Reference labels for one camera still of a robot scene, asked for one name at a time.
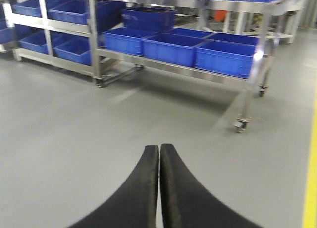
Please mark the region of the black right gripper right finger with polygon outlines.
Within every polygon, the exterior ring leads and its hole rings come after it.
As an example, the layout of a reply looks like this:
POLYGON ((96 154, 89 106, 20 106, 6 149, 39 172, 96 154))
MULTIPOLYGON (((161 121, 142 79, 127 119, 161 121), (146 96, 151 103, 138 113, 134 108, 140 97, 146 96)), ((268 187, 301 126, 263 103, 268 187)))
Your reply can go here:
POLYGON ((166 228, 257 228, 213 196, 191 173, 174 145, 160 148, 160 193, 166 228))

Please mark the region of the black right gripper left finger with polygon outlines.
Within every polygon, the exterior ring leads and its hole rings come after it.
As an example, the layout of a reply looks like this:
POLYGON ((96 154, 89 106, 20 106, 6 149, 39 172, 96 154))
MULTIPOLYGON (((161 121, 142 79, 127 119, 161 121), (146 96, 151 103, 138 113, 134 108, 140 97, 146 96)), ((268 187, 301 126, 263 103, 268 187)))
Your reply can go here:
POLYGON ((71 228, 154 228, 159 183, 159 148, 147 145, 137 165, 102 205, 71 228))

